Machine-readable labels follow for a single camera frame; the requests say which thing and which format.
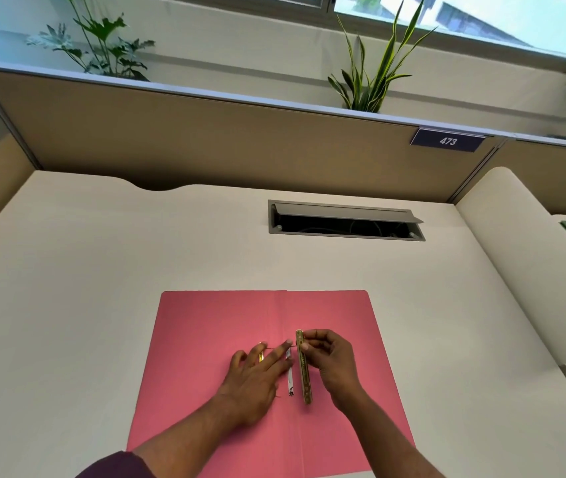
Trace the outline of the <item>person's left forearm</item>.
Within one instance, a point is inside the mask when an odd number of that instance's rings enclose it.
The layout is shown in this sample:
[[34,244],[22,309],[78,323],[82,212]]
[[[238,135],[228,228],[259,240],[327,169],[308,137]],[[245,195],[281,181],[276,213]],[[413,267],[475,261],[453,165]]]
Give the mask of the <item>person's left forearm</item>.
[[266,388],[264,393],[218,392],[195,412],[132,452],[155,478],[196,478],[225,439],[266,415],[275,394],[275,387]]

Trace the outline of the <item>window with grey frame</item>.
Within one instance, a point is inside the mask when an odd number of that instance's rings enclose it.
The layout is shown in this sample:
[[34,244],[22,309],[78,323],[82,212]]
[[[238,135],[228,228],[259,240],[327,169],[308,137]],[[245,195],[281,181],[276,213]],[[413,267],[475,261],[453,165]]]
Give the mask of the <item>window with grey frame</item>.
[[278,0],[566,58],[566,0]]

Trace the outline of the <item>gold metal fastener bar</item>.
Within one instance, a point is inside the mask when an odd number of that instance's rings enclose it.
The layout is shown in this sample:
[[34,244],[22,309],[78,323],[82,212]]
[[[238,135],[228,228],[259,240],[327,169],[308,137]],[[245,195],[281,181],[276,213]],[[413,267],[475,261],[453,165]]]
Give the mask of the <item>gold metal fastener bar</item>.
[[309,365],[304,351],[301,345],[304,343],[304,333],[302,329],[297,329],[295,332],[296,348],[298,353],[298,365],[299,372],[301,376],[301,392],[303,396],[303,402],[306,405],[310,405],[313,397],[311,392],[311,382],[309,374]]

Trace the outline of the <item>person's left hand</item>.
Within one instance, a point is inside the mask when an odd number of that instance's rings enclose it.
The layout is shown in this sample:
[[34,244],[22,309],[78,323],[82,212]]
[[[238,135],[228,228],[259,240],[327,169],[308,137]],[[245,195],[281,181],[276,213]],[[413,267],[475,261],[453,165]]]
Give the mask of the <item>person's left hand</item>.
[[277,395],[280,359],[292,341],[284,341],[269,353],[267,348],[262,362],[257,362],[258,345],[245,353],[240,376],[230,380],[228,371],[213,398],[224,426],[231,431],[252,426],[266,415]]

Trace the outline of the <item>striped snake plant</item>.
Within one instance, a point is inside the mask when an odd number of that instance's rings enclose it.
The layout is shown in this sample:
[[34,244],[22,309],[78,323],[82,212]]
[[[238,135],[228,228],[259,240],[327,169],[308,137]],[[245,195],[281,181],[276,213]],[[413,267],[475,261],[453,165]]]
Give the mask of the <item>striped snake plant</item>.
[[[349,65],[339,75],[327,77],[342,98],[343,107],[366,113],[379,113],[390,84],[412,75],[403,71],[408,55],[436,30],[427,22],[437,0],[333,0],[333,12],[342,31]],[[376,65],[367,65],[367,48],[361,34],[348,32],[344,19],[383,24],[387,39]]]

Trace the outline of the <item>dark blue number sign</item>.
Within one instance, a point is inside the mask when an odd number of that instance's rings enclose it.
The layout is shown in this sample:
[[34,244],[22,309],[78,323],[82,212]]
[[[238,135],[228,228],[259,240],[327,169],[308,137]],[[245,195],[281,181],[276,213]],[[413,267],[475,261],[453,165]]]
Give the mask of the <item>dark blue number sign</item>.
[[483,134],[467,134],[441,128],[419,127],[410,140],[410,146],[474,153],[486,138],[487,136]]

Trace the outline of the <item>person's right forearm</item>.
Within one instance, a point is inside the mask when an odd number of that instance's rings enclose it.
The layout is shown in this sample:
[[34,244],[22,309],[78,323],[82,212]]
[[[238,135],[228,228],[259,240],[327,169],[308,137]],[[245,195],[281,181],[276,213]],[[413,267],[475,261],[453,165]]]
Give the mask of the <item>person's right forearm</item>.
[[360,385],[331,396],[350,421],[376,478],[445,478]]

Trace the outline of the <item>pink file folder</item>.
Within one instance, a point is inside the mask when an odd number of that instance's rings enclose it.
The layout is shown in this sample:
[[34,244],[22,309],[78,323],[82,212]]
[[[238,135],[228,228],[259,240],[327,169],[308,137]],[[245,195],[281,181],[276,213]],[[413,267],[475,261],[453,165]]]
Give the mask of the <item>pink file folder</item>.
[[[258,342],[276,347],[298,329],[314,328],[350,341],[362,386],[414,444],[367,291],[201,290],[160,297],[127,450],[206,402],[236,351]],[[281,377],[270,411],[225,440],[198,478],[320,478],[371,470],[315,368],[309,369],[313,400],[304,403],[296,349],[292,357],[294,395]]]

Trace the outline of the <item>maroon sleeve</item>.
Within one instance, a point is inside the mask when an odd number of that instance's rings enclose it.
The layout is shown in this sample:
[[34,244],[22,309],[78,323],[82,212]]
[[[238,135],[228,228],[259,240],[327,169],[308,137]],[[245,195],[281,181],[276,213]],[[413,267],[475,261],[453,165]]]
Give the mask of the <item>maroon sleeve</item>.
[[135,453],[118,451],[89,465],[75,478],[156,478],[156,476]]

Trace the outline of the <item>narrow beige partition panel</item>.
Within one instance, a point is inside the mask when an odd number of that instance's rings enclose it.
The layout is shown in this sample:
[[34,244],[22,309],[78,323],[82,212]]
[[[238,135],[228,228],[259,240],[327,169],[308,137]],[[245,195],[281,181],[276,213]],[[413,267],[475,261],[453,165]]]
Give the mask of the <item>narrow beige partition panel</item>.
[[457,203],[491,169],[508,168],[552,215],[566,215],[566,139],[508,137],[480,161],[448,200]]

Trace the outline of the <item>broad-leaf green plant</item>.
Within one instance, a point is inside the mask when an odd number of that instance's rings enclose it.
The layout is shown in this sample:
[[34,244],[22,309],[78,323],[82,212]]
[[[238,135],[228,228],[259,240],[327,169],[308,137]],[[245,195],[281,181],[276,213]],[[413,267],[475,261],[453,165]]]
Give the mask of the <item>broad-leaf green plant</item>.
[[88,0],[65,1],[71,7],[72,22],[80,29],[83,42],[75,43],[67,25],[61,22],[29,36],[26,45],[64,53],[86,74],[149,81],[145,74],[148,67],[138,54],[155,47],[154,40],[122,38],[119,31],[128,26],[124,14],[98,18],[93,15]]

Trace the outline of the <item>person's right hand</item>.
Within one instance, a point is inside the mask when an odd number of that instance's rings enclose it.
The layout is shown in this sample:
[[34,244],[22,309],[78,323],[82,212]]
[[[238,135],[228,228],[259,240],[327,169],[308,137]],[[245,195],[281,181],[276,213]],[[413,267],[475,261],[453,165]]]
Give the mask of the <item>person's right hand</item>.
[[351,343],[331,329],[303,331],[304,343],[322,350],[321,356],[306,356],[317,368],[335,406],[345,413],[364,394]]

